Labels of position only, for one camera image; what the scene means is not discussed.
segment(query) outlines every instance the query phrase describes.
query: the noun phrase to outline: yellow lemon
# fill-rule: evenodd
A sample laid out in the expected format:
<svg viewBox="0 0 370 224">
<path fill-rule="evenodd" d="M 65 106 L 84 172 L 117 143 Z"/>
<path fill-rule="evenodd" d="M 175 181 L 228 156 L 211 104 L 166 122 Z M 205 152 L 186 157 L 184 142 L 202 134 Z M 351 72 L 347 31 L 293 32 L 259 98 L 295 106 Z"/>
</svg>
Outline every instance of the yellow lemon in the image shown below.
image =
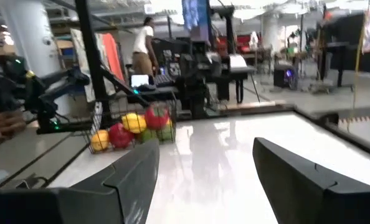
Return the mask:
<svg viewBox="0 0 370 224">
<path fill-rule="evenodd" d="M 134 134 L 139 134 L 146 129 L 146 121 L 142 115 L 126 114 L 121 118 L 124 128 Z"/>
<path fill-rule="evenodd" d="M 106 130 L 99 130 L 91 138 L 91 146 L 95 151 L 102 151 L 109 147 L 109 133 Z"/>
</svg>

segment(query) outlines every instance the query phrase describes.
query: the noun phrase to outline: concrete floor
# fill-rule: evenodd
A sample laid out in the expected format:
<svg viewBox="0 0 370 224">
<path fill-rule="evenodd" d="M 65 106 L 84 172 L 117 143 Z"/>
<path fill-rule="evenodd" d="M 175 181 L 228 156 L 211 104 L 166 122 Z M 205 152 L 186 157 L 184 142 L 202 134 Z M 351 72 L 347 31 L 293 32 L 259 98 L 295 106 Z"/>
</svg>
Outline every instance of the concrete floor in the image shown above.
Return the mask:
<svg viewBox="0 0 370 224">
<path fill-rule="evenodd" d="M 347 111 L 351 107 L 353 93 L 350 89 L 338 90 L 330 95 L 314 96 L 309 93 L 294 91 L 282 91 L 272 93 L 269 89 L 273 86 L 263 86 L 260 81 L 263 78 L 255 77 L 257 91 L 261 100 L 285 100 L 295 103 L 302 110 L 309 113 L 322 113 L 323 111 Z M 256 102 L 257 96 L 251 81 L 245 83 L 244 103 Z M 230 86 L 230 102 L 235 103 L 235 86 Z M 362 78 L 359 82 L 357 106 L 359 109 L 370 108 L 370 79 Z M 350 131 L 370 141 L 370 121 L 352 123 Z M 0 147 L 0 170 L 6 170 L 10 175 L 20 169 L 27 168 L 25 172 L 17 175 L 14 179 L 22 179 L 33 173 L 38 176 L 52 177 L 71 157 L 78 153 L 86 144 L 81 136 L 71 136 L 70 133 L 48 134 L 38 136 L 35 128 L 28 128 L 15 139 L 4 143 Z M 33 164 L 30 161 L 40 157 Z"/>
</svg>

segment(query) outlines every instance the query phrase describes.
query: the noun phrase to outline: white table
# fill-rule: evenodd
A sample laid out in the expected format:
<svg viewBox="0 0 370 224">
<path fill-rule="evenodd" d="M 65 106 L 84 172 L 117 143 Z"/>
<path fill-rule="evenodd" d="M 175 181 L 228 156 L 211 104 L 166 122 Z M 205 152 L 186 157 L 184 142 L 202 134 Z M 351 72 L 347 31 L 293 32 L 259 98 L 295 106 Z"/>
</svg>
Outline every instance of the white table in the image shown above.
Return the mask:
<svg viewBox="0 0 370 224">
<path fill-rule="evenodd" d="M 293 113 L 190 121 L 178 124 L 175 144 L 161 146 L 147 223 L 276 224 L 255 170 L 255 137 L 370 185 L 369 154 Z M 124 153 L 85 151 L 50 187 L 80 182 Z"/>
</svg>

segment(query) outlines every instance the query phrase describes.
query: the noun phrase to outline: wire basket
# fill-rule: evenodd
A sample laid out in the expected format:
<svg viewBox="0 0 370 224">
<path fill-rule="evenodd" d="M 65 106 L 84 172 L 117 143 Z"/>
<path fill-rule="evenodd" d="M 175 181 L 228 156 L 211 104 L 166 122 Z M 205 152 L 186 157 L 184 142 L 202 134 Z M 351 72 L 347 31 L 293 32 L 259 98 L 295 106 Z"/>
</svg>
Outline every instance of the wire basket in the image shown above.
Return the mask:
<svg viewBox="0 0 370 224">
<path fill-rule="evenodd" d="M 150 139 L 175 142 L 176 100 L 155 101 L 147 108 L 128 103 L 126 95 L 108 102 L 110 112 L 101 101 L 95 103 L 92 128 L 82 132 L 91 153 L 131 149 Z"/>
</svg>

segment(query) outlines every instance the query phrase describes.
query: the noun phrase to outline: column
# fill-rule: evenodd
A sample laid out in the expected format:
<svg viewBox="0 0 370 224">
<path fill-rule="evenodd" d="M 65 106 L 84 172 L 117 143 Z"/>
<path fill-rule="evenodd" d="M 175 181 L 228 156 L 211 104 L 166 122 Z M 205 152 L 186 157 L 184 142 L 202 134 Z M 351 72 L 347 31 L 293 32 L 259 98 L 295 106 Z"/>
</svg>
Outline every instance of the column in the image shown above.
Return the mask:
<svg viewBox="0 0 370 224">
<path fill-rule="evenodd" d="M 280 50 L 279 25 L 275 14 L 262 17 L 262 43 L 264 47 L 272 47 L 272 53 Z"/>
<path fill-rule="evenodd" d="M 61 70 L 59 51 L 41 0 L 0 0 L 0 10 L 14 41 L 16 54 L 26 59 L 30 70 L 38 77 Z M 57 112 L 69 114 L 69 102 L 67 95 L 56 99 Z"/>
</svg>

